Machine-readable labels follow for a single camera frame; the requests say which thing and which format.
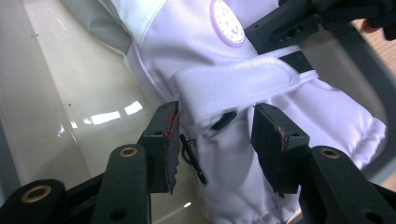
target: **black strap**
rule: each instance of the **black strap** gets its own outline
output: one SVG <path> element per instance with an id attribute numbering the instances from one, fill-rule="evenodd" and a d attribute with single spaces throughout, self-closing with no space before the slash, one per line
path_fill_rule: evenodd
<path id="1" fill-rule="evenodd" d="M 311 64 L 301 51 L 293 52 L 279 59 L 293 67 L 300 74 L 313 70 Z"/>

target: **white jacket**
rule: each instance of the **white jacket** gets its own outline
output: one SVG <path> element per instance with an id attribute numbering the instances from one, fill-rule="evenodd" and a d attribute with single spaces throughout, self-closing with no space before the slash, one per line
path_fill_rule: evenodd
<path id="1" fill-rule="evenodd" d="M 277 8 L 276 0 L 112 0 L 133 37 L 127 59 L 154 106 L 179 100 L 183 127 L 196 139 L 208 184 L 200 185 L 213 223 L 278 223 L 298 208 L 279 199 L 250 144 L 252 106 L 282 109 L 310 135 L 310 146 L 343 150 L 361 168 L 374 156 L 385 125 L 342 91 L 299 74 L 279 57 L 258 55 L 243 29 Z M 236 118 L 210 127 L 229 111 Z"/>

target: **circular patch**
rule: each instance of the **circular patch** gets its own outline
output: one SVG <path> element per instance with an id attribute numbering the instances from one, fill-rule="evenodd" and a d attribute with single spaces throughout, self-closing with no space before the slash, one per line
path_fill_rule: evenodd
<path id="1" fill-rule="evenodd" d="M 245 39 L 244 29 L 224 1 L 212 1 L 211 20 L 216 34 L 225 44 L 233 47 L 242 45 Z"/>

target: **screw hole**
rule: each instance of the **screw hole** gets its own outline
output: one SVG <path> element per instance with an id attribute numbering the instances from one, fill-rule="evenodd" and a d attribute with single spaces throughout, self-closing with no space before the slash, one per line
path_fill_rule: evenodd
<path id="1" fill-rule="evenodd" d="M 122 157 L 132 157 L 137 153 L 137 148 L 126 147 L 120 151 L 120 156 Z"/>
<path id="2" fill-rule="evenodd" d="M 111 219 L 112 221 L 120 221 L 120 220 L 124 219 L 124 218 L 126 217 L 127 214 L 128 214 L 128 212 L 127 212 L 126 209 L 119 208 L 119 209 L 113 211 L 113 212 L 110 214 L 110 219 Z"/>
<path id="3" fill-rule="evenodd" d="M 330 159 L 338 159 L 340 158 L 340 154 L 338 154 L 336 151 L 330 150 L 330 149 L 323 149 L 321 153 Z"/>
<path id="4" fill-rule="evenodd" d="M 296 36 L 299 32 L 298 29 L 289 30 L 285 33 L 286 39 L 291 39 L 292 37 Z"/>
<path id="5" fill-rule="evenodd" d="M 364 216 L 372 221 L 373 223 L 384 223 L 384 219 L 377 213 L 374 212 L 365 212 Z"/>
<path id="6" fill-rule="evenodd" d="M 21 200 L 23 203 L 35 203 L 47 197 L 51 190 L 52 188 L 48 185 L 37 186 L 24 193 Z"/>

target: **black mechanical bracket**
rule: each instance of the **black mechanical bracket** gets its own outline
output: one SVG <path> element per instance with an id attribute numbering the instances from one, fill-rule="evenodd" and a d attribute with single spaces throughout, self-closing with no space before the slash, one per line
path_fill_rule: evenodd
<path id="1" fill-rule="evenodd" d="M 334 30 L 339 24 L 368 19 L 383 27 L 387 40 L 396 39 L 396 0 L 287 0 L 245 30 L 259 54 L 298 43 L 323 25 Z"/>
<path id="2" fill-rule="evenodd" d="M 19 188 L 0 223 L 151 223 L 150 193 L 176 184 L 178 118 L 177 102 L 160 106 L 137 144 L 114 149 L 102 175 L 68 191 L 51 179 Z"/>
<path id="3" fill-rule="evenodd" d="M 350 158 L 309 137 L 281 110 L 256 105 L 251 143 L 281 197 L 297 193 L 304 223 L 396 223 L 396 193 L 367 181 Z"/>

